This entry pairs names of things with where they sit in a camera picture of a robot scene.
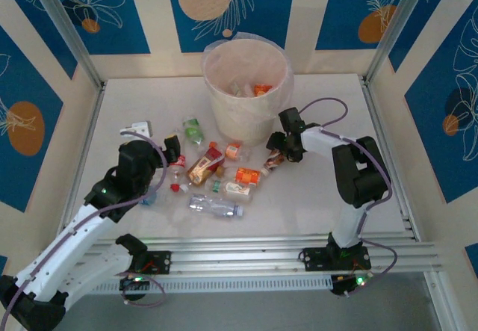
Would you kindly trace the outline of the red label cola bottle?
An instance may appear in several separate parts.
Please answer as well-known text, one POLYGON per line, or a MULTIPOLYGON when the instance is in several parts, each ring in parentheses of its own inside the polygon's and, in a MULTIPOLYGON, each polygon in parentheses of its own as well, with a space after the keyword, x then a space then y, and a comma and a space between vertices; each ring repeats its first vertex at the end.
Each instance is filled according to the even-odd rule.
POLYGON ((187 193, 189 188, 185 181, 186 159, 180 155, 177 162, 171 163, 167 168, 168 178, 170 180, 170 189, 174 193, 187 193))

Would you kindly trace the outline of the green label clear bottle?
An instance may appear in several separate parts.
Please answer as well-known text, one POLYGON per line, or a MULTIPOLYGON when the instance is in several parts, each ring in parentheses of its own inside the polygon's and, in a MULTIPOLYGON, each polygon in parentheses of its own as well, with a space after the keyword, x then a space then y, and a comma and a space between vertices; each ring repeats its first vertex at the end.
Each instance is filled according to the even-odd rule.
POLYGON ((199 121, 194 116, 187 116, 182 121, 185 137, 195 147, 199 148, 204 142, 204 133, 199 121))

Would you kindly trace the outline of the clear bottle blue label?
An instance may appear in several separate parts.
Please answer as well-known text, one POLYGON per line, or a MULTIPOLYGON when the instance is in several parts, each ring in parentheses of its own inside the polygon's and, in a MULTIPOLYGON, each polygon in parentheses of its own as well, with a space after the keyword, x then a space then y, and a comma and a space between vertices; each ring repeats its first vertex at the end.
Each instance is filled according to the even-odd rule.
POLYGON ((145 193, 144 198, 142 198, 139 203, 141 205, 151 206, 158 202, 160 199, 160 189, 156 188, 156 185, 150 185, 145 193))

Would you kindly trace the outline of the small orange label bottle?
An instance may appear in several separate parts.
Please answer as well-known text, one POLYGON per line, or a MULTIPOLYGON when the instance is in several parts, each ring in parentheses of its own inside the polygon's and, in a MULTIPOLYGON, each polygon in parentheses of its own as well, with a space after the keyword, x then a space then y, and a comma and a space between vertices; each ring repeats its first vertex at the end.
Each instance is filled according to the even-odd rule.
POLYGON ((226 143, 223 149, 225 156, 233 161, 248 161, 251 154, 250 148, 241 143, 226 143))

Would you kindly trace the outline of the leaf label bottle green cap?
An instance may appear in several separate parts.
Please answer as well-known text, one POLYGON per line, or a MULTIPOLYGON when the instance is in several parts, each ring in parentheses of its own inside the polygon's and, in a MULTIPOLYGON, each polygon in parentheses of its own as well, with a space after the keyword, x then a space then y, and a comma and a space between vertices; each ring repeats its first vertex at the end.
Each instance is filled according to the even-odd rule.
POLYGON ((209 179, 205 182, 205 189, 236 202, 249 202, 253 196, 251 187, 229 180, 209 179))

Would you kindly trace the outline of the clear water bottle blue cap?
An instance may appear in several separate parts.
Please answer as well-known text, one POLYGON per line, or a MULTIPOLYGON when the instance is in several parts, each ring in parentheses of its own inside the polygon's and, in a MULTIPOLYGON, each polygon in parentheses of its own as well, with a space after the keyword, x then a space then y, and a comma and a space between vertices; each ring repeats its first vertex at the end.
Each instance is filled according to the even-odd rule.
POLYGON ((244 214, 243 206, 236 202, 202 194, 193 194, 188 201, 188 208, 215 217, 243 217, 244 214))

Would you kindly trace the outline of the black controller board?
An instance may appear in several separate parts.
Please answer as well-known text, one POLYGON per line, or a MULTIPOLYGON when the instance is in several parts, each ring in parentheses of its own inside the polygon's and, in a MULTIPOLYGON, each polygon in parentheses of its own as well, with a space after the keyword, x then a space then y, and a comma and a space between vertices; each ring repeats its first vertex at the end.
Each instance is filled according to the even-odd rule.
POLYGON ((123 299, 129 303, 144 298, 146 295, 144 293, 140 294, 140 291, 148 291, 150 282, 141 276, 128 275, 119 281, 119 286, 123 299))
POLYGON ((332 275, 331 292, 339 297, 349 297, 355 291, 364 287, 373 277, 372 273, 332 275))

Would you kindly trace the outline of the aluminium side rail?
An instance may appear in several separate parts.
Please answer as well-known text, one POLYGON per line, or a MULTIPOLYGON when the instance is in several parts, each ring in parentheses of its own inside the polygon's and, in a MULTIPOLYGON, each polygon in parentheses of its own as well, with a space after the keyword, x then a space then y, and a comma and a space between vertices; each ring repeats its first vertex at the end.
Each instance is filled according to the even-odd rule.
POLYGON ((388 127, 386 126, 384 115, 380 109, 376 97, 373 94, 373 89, 367 83, 366 78, 360 75, 359 81, 362 93, 364 95, 364 100, 367 104, 370 118, 372 120, 372 124, 378 138, 378 144, 382 151, 382 157, 385 162, 385 166, 388 168, 389 176, 391 177, 391 183, 394 190, 395 198, 400 205, 402 215, 410 223, 414 239, 416 241, 423 241, 420 226, 417 224, 417 221, 413 214, 413 203, 409 200, 407 188, 402 180, 395 144, 393 142, 391 134, 389 133, 388 127))
POLYGON ((82 140, 80 154, 78 157, 78 162, 76 163, 76 166, 75 166, 75 172, 73 175, 72 184, 67 194, 66 202, 63 206, 63 211, 60 216, 60 221, 58 223, 58 227, 55 233, 56 236, 58 236, 64 230, 64 227, 68 224, 69 219, 71 218, 73 214, 73 208, 75 206, 75 201, 77 199, 78 189, 81 183, 81 177, 83 175, 84 167, 87 160, 87 154, 90 149, 91 141, 93 139, 93 133, 96 127, 98 117, 99 117, 102 101, 104 99, 104 93, 105 93, 105 82, 103 82, 100 85, 99 91, 93 100, 93 107, 91 109, 91 112, 88 115, 87 129, 82 140))

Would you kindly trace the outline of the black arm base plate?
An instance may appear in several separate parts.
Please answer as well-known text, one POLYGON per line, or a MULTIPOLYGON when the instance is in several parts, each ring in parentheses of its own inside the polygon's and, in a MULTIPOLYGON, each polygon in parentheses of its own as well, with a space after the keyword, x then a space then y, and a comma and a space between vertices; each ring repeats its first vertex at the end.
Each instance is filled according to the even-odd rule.
POLYGON ((146 251, 139 259, 137 270, 149 276, 168 275, 172 264, 171 256, 170 251, 146 251))
POLYGON ((299 253, 299 260, 305 265, 306 271, 352 271, 355 267, 371 269, 368 250, 363 246, 347 249, 304 248, 299 253))

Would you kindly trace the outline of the aluminium cross rail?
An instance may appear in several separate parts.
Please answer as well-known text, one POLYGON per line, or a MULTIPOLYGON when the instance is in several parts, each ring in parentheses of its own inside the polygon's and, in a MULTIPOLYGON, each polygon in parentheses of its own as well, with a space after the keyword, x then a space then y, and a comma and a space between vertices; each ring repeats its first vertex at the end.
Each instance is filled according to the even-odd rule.
MULTIPOLYGON (((368 234, 372 271, 383 271, 398 255, 392 273, 442 271, 444 263, 432 242, 418 241, 410 231, 368 234)), ((304 274, 299 252, 324 247, 326 235, 250 238, 143 238, 149 250, 172 253, 173 276, 258 276, 304 274)))

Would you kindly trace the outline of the aluminium corner post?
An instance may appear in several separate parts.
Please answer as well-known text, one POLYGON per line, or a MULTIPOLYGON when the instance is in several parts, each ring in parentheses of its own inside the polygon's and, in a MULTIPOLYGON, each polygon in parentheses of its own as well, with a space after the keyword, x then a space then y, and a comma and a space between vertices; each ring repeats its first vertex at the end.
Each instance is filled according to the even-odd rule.
POLYGON ((87 77, 99 91, 102 91, 104 81, 60 0, 40 0, 40 2, 87 77))
POLYGON ((401 35, 418 1, 419 0, 400 0, 397 9, 395 10, 392 19, 376 48, 373 59, 370 62, 366 73, 363 75, 365 87, 369 87, 377 76, 385 59, 388 57, 398 37, 401 35))

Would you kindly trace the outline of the aluminium lower frame bar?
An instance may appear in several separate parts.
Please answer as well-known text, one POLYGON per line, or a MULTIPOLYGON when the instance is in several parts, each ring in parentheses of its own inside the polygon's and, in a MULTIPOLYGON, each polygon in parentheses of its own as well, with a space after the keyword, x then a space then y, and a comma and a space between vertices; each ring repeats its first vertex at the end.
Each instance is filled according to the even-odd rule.
POLYGON ((423 276, 441 331, 460 331, 459 319, 456 318, 456 304, 452 299, 444 272, 426 271, 423 276))

